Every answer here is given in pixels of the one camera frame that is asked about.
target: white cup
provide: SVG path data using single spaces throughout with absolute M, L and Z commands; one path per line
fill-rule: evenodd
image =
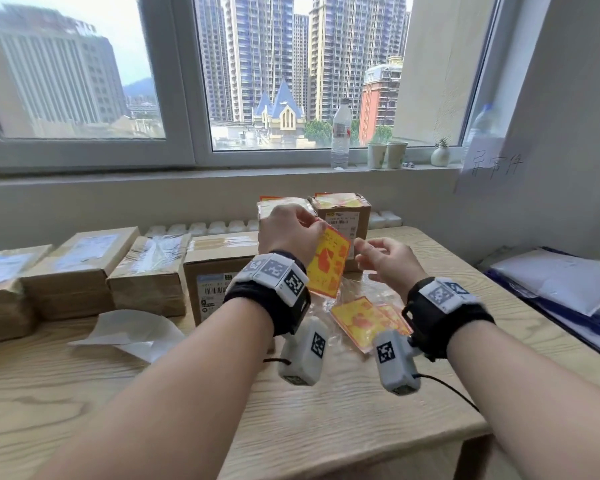
M 408 143 L 389 143 L 386 147 L 386 167 L 400 168 Z
M 367 166 L 369 169 L 382 168 L 386 145 L 382 143 L 369 143 L 367 147 Z

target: cloudy sky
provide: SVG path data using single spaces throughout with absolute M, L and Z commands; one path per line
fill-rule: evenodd
M 7 3 L 54 8 L 94 25 L 113 46 L 123 85 L 151 75 L 137 0 L 0 0 L 0 6 Z M 409 10 L 412 3 L 407 0 Z M 312 0 L 295 0 L 294 11 L 308 14 L 311 5 Z

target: cable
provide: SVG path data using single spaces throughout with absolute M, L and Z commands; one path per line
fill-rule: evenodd
M 283 359 L 280 357 L 271 357 L 268 359 L 264 359 L 263 362 L 282 362 L 285 365 L 291 365 L 291 361 L 289 359 Z
M 428 376 L 426 374 L 414 374 L 413 375 L 414 378 L 423 378 L 423 379 L 432 379 L 435 382 L 439 382 L 440 384 L 442 384 L 443 386 L 448 387 L 449 389 L 451 389 L 453 392 L 455 392 L 457 395 L 459 395 L 460 397 L 462 397 L 468 404 L 469 406 L 471 406 L 473 409 L 475 409 L 476 411 L 480 412 L 480 409 L 478 409 L 478 406 L 476 406 L 475 404 L 473 404 L 469 399 L 467 399 L 467 397 L 462 394 L 460 391 L 458 391 L 458 389 L 456 389 L 453 386 L 449 386 L 449 384 L 447 384 L 446 382 L 444 382 L 443 380 L 438 379 L 437 377 L 433 377 L 433 376 Z

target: person's left hand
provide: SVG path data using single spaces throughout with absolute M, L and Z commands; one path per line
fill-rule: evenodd
M 258 252 L 265 254 L 273 250 L 286 251 L 307 267 L 325 229 L 327 223 L 301 205 L 279 205 L 271 211 L 269 217 L 260 221 Z

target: tree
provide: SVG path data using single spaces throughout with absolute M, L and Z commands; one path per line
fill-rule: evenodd
M 351 122 L 351 147 L 360 146 L 360 120 Z
M 393 128 L 391 126 L 378 126 L 371 143 L 388 143 L 393 136 Z
M 331 125 L 322 121 L 309 121 L 304 126 L 304 137 L 315 141 L 317 146 L 331 146 Z

